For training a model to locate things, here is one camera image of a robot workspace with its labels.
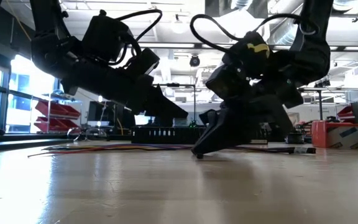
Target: table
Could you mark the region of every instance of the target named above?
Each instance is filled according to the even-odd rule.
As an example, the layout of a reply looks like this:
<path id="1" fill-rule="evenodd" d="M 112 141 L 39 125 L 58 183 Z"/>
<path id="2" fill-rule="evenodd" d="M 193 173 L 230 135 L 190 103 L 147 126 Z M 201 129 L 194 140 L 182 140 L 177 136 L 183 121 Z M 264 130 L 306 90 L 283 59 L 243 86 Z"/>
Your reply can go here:
<path id="1" fill-rule="evenodd" d="M 0 223 L 358 223 L 358 151 L 40 150 L 0 153 Z"/>

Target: pipe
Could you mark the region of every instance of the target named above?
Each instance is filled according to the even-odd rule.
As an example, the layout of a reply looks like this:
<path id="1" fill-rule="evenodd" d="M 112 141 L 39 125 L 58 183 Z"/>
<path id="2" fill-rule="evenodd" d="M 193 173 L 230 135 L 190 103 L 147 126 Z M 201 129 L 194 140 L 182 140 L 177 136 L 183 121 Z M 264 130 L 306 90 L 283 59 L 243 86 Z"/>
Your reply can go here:
<path id="1" fill-rule="evenodd" d="M 348 11 L 353 8 L 356 0 L 334 0 L 334 9 L 337 11 Z M 302 7 L 293 11 L 293 14 L 300 14 Z M 295 40 L 298 26 L 293 23 L 292 19 L 285 19 L 284 22 L 275 30 L 267 41 L 268 44 L 275 45 L 291 45 Z"/>
<path id="2" fill-rule="evenodd" d="M 231 2 L 231 8 L 248 9 L 254 0 L 233 0 Z"/>

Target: ceiling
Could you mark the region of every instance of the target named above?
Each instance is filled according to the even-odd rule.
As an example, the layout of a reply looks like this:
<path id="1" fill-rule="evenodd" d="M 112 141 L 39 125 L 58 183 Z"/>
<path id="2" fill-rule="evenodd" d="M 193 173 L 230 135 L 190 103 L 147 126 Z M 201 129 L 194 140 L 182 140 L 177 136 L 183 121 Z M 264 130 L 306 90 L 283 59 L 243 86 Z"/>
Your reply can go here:
<path id="1" fill-rule="evenodd" d="M 188 22 L 192 16 L 196 14 L 203 14 L 205 12 L 204 0 L 60 0 L 62 8 L 66 9 L 69 18 L 65 19 L 68 30 L 72 35 L 81 39 L 86 32 L 89 21 L 92 16 L 99 13 L 100 9 L 107 11 L 110 17 L 119 17 L 130 14 L 136 11 L 147 10 L 151 8 L 161 9 L 163 11 L 162 20 L 157 26 L 148 32 L 141 42 L 155 42 L 155 43 L 197 43 L 198 40 L 190 32 Z M 17 14 L 18 18 L 30 27 L 34 28 L 32 20 L 32 13 L 30 9 L 29 0 L 9 0 L 10 5 Z M 294 9 L 301 8 L 302 0 L 270 0 L 268 2 L 269 14 L 276 12 L 293 12 Z M 6 0 L 2 3 L 2 7 L 11 11 Z M 175 15 L 178 14 L 182 24 L 175 23 Z M 327 41 L 330 45 L 346 45 L 358 46 L 358 1 L 353 9 L 346 13 L 347 16 L 332 17 L 329 22 L 327 33 Z M 157 15 L 149 14 L 139 17 L 133 17 L 124 22 L 130 27 L 132 33 L 139 35 L 151 22 L 155 20 Z M 217 18 L 223 27 L 236 35 L 243 35 L 246 31 L 253 29 L 259 24 L 261 19 L 254 19 L 247 11 L 235 11 L 225 16 Z M 267 40 L 273 35 L 270 30 L 274 30 L 275 26 L 283 26 L 283 21 L 275 21 L 264 30 L 264 37 Z M 197 21 L 196 29 L 203 37 L 214 43 L 231 43 L 212 22 L 207 20 Z M 213 68 L 221 61 L 223 54 L 216 50 L 204 49 L 170 49 L 157 50 L 156 53 L 161 58 L 166 58 L 165 67 L 161 65 L 154 75 L 162 75 L 162 71 L 170 71 L 168 79 L 174 80 L 176 75 L 185 76 L 180 78 L 183 82 L 191 82 L 195 78 L 198 68 L 191 68 L 189 65 L 192 54 L 198 54 L 201 59 L 201 69 Z M 340 70 L 339 68 L 346 67 L 348 64 L 358 63 L 358 52 L 333 52 L 331 55 L 333 63 L 337 66 L 332 67 L 333 79 L 337 81 L 343 80 L 344 73 L 349 69 Z M 208 77 L 210 73 L 204 70 L 203 77 Z"/>

